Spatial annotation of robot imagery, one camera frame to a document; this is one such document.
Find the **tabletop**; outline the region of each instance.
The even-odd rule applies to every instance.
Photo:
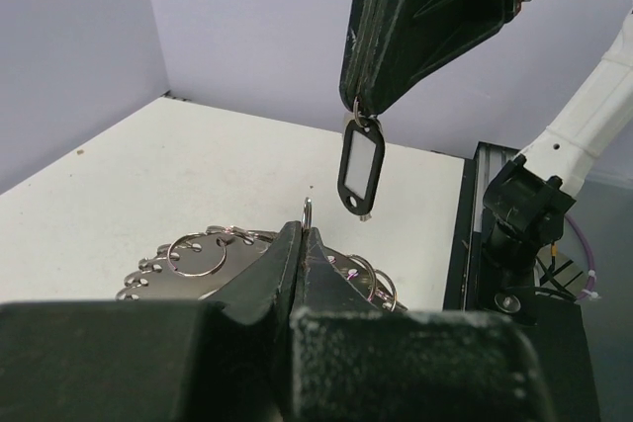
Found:
[[[305,197],[326,246],[441,309],[464,160],[387,145],[373,218],[342,205],[340,133],[160,98],[0,196],[0,300],[112,299],[157,245],[279,230]]]

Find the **purple cable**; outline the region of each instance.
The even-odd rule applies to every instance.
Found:
[[[585,250],[585,255],[587,256],[587,263],[589,267],[589,271],[593,271],[589,274],[587,278],[587,283],[585,284],[585,288],[578,295],[577,299],[582,300],[589,296],[588,293],[593,292],[593,288],[595,287],[595,261],[593,260],[593,251],[591,251],[591,246],[589,246],[589,242],[587,241],[587,237],[581,231],[581,228],[578,224],[569,216],[565,215],[565,219],[569,223],[569,225],[574,230],[574,233],[578,237],[583,249]]]

